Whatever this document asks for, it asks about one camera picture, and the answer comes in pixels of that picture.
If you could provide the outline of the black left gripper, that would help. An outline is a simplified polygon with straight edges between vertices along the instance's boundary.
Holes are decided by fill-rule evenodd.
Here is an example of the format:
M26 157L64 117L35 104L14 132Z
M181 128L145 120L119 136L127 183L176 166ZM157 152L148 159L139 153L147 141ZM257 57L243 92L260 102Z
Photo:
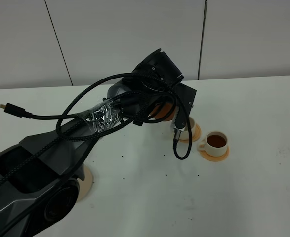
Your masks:
M132 71L131 87L147 92L165 92L163 81L179 96L190 114L195 99L196 90L182 83L184 76L172 60L161 49L157 49L141 61Z

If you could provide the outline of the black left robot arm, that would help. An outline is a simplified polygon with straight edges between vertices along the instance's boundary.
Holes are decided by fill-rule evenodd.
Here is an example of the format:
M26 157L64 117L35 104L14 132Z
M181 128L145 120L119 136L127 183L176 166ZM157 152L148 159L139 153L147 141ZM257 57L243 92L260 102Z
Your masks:
M130 123L172 119L172 148L184 130L192 141L189 114L196 90L182 80L181 71L158 49L132 72L89 86L61 115L2 105L10 115L57 124L51 132L27 136L0 152L0 237L32 237L62 220L79 198L84 161L100 138Z

